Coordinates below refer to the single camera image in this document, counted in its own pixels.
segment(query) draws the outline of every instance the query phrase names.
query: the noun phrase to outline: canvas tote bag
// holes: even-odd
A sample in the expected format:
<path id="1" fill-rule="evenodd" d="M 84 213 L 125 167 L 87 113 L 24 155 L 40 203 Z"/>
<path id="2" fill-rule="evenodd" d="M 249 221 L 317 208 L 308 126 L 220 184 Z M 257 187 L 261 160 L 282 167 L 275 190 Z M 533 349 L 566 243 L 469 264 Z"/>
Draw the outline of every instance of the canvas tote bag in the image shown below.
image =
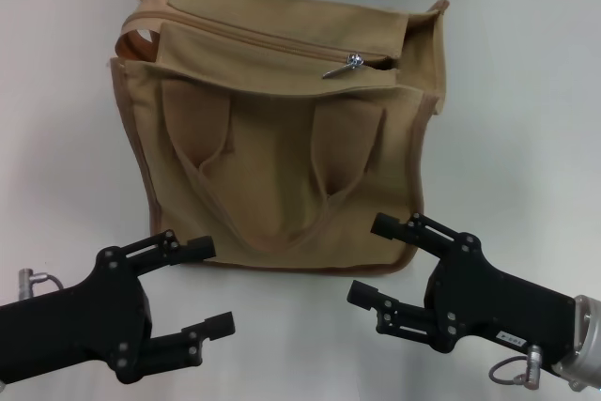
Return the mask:
<path id="1" fill-rule="evenodd" d="M 316 0 L 140 0 L 117 105 L 151 229 L 211 235 L 218 264 L 346 273 L 415 249 L 370 234 L 422 212 L 446 0 L 410 14 Z"/>

